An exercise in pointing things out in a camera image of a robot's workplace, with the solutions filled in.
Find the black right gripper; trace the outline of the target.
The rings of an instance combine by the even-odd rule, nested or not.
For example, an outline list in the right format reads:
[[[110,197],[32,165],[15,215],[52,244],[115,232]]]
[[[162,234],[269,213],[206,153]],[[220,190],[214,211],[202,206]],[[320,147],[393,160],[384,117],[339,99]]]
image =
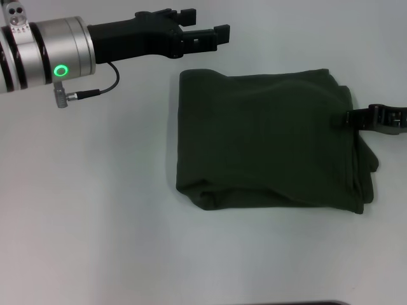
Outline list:
[[[386,135],[406,133],[406,108],[382,104],[334,114],[330,119],[332,127],[371,130]]]

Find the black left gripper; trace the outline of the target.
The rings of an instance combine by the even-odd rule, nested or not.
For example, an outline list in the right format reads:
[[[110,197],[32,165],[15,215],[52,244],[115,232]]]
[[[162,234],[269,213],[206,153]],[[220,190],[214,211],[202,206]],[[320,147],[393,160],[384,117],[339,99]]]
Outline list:
[[[196,9],[176,12],[174,20],[142,11],[130,20],[89,25],[97,64],[105,64],[145,55],[177,58],[180,55],[216,51],[230,42],[230,25],[213,29],[183,31],[196,25]]]

